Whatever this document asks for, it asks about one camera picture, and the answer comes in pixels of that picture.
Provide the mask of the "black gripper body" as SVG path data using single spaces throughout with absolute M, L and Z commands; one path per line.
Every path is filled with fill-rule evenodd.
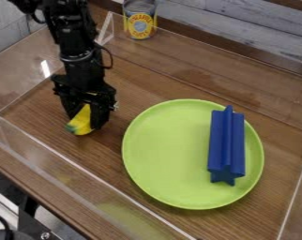
M 105 81 L 105 70 L 110 66 L 104 65 L 102 55 L 65 56 L 61 54 L 60 60 L 65 73 L 53 74 L 50 77 L 54 94 L 58 97 L 82 94 L 85 104 L 106 100 L 113 110 L 116 89 Z

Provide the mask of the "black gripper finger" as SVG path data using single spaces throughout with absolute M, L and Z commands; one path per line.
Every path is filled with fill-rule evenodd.
M 78 114 L 84 107 L 85 104 L 84 95 L 82 94 L 61 95 L 60 99 L 66 115 L 69 119 L 72 119 L 74 115 Z
M 110 118 L 110 103 L 96 101 L 90 104 L 90 127 L 100 129 L 109 121 Z

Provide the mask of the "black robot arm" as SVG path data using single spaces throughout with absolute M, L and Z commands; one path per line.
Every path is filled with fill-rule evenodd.
M 102 54 L 108 49 L 96 42 L 98 32 L 90 16 L 88 0 L 7 0 L 30 16 L 44 14 L 34 21 L 48 26 L 60 48 L 65 73 L 50 76 L 53 94 L 70 121 L 66 129 L 85 135 L 109 121 L 116 105 L 116 89 L 105 82 Z

